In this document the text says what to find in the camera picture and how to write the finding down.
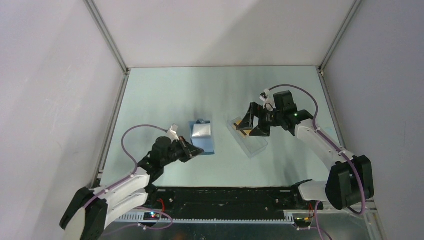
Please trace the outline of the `clear acrylic box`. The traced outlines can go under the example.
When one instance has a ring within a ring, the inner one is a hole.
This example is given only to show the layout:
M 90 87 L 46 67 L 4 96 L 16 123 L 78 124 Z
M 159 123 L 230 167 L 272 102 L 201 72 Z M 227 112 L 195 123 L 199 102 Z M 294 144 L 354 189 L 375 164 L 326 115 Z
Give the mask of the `clear acrylic box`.
M 268 146 L 268 142 L 265 140 L 264 137 L 257 137 L 257 136 L 248 136 L 246 138 L 241 138 L 239 134 L 236 133 L 236 131 L 233 129 L 232 124 L 236 120 L 241 120 L 240 117 L 237 117 L 232 120 L 227 121 L 227 128 L 231 135 L 234 137 L 235 141 L 238 143 L 240 148 L 243 150 L 245 155 L 251 159 L 263 151 L 266 150 Z

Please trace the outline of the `blue card holder wallet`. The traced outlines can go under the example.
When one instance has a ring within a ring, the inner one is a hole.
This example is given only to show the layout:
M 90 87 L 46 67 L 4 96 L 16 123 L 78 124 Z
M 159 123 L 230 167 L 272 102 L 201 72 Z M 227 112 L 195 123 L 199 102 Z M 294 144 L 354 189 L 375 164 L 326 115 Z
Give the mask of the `blue card holder wallet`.
M 202 155 L 214 155 L 215 144 L 212 135 L 212 122 L 210 120 L 197 119 L 189 121 L 189 133 L 192 145 L 203 149 Z

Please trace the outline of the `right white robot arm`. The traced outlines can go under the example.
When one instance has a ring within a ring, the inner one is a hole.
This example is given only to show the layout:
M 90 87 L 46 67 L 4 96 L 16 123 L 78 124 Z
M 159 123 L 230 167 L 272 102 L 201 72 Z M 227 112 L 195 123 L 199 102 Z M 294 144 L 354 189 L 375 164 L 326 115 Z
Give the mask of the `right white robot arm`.
M 299 110 L 289 90 L 270 94 L 265 89 L 260 94 L 261 104 L 251 102 L 244 118 L 236 124 L 236 130 L 250 137 L 269 137 L 271 129 L 281 127 L 306 144 L 328 170 L 326 181 L 306 180 L 297 184 L 291 194 L 291 204 L 304 209 L 311 201 L 330 203 L 337 210 L 361 205 L 362 214 L 366 201 L 375 195 L 371 160 L 365 155 L 355 155 L 336 143 L 317 124 L 319 106 L 314 99 L 315 112 Z

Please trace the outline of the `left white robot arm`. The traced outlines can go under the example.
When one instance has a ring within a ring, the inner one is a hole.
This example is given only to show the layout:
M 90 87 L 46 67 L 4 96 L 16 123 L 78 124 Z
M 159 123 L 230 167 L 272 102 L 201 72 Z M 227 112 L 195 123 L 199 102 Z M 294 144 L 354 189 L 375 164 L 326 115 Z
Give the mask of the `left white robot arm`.
M 153 183 L 165 167 L 180 161 L 186 163 L 202 155 L 204 150 L 177 134 L 174 124 L 162 128 L 166 136 L 157 138 L 146 156 L 137 161 L 131 154 L 134 168 L 122 179 L 96 188 L 82 187 L 73 196 L 59 226 L 65 240 L 97 240 L 105 229 L 129 211 L 144 206 L 153 208 L 158 194 Z

